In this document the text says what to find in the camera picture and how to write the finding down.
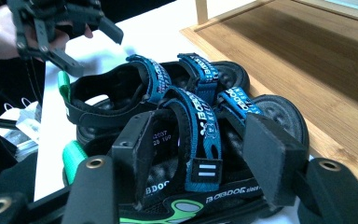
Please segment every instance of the wooden surface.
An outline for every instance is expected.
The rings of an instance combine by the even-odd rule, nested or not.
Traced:
[[[279,0],[181,32],[211,61],[241,64],[253,96],[292,101],[306,119],[311,154],[358,178],[357,20]]]

